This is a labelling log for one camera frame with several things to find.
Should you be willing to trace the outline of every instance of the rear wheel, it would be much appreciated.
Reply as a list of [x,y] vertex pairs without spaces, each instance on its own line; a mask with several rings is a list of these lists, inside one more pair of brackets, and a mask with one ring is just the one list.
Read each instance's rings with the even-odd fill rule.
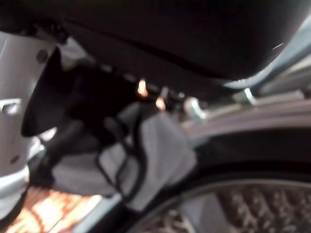
[[155,208],[128,231],[226,232],[311,232],[311,185],[267,178],[201,184]]

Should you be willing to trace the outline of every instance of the screw hole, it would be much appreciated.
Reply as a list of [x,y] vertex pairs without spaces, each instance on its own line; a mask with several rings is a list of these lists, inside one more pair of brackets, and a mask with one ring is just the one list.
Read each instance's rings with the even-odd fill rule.
[[11,164],[14,164],[14,163],[16,163],[18,160],[19,160],[19,158],[20,158],[20,156],[19,155],[17,155],[17,156],[15,156],[13,159],[11,159]]

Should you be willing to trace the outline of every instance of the tire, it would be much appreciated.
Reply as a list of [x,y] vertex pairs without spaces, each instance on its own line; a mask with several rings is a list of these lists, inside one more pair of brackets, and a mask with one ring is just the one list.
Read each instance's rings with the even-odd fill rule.
[[0,232],[4,231],[8,226],[10,226],[14,220],[19,215],[21,209],[23,208],[24,202],[26,200],[27,191],[25,191],[22,195],[17,204],[14,206],[12,211],[3,219],[0,220]]
[[[146,233],[146,232],[157,232],[152,227],[161,227],[164,232],[164,222],[168,219],[176,219],[176,226],[186,226],[188,229],[179,229],[172,231],[170,229],[167,232],[174,233],[214,233],[214,232],[235,232],[235,233],[243,233],[243,232],[261,232],[261,233],[269,233],[273,232],[271,229],[274,229],[274,232],[311,232],[311,225],[309,224],[309,216],[300,215],[299,217],[296,215],[299,213],[309,213],[308,208],[311,209],[311,201],[307,199],[297,198],[295,204],[293,204],[293,199],[298,197],[300,194],[302,196],[307,197],[309,193],[311,194],[311,185],[305,182],[300,182],[302,177],[306,177],[305,174],[289,174],[289,173],[270,173],[270,178],[267,178],[267,173],[232,173],[227,174],[226,179],[224,176],[215,176],[209,177],[204,181],[198,182],[194,186],[192,186],[188,190],[184,190],[179,195],[168,198],[165,202],[159,201],[158,204],[154,205],[154,208],[141,216],[140,220],[136,222],[126,233]],[[259,196],[264,197],[262,201],[261,208],[256,209],[251,206],[250,200],[248,198],[243,199],[236,209],[232,209],[231,205],[228,205],[226,200],[231,198],[230,195],[233,195],[236,190],[245,190],[243,191],[243,195],[248,195],[249,193],[256,192],[259,193]],[[286,196],[286,200],[284,203],[280,205],[280,208],[288,208],[288,213],[291,215],[291,220],[287,222],[282,222],[282,218],[278,215],[278,209],[273,209],[273,195],[278,192],[284,192]],[[200,222],[190,220],[189,216],[195,216],[195,212],[200,206],[203,206],[200,203],[200,198],[208,198],[205,200],[208,203],[209,208],[202,208]],[[189,212],[177,213],[174,211],[176,209],[183,209],[180,206],[187,206]],[[246,212],[238,215],[237,210],[244,207]],[[260,210],[262,208],[266,208],[267,215],[263,221],[263,217],[260,217]],[[252,219],[256,224],[242,225],[246,219]]]

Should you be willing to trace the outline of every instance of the orange floor tile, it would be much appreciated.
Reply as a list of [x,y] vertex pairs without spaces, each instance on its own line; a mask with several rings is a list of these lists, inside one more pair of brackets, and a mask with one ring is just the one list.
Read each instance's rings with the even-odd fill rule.
[[101,200],[42,188],[30,188],[25,205],[6,233],[70,232]]

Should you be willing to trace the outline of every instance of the motorcycle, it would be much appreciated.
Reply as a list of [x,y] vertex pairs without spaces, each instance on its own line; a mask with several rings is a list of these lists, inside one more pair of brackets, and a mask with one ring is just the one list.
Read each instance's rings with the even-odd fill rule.
[[310,1],[0,1],[0,229],[309,232]]

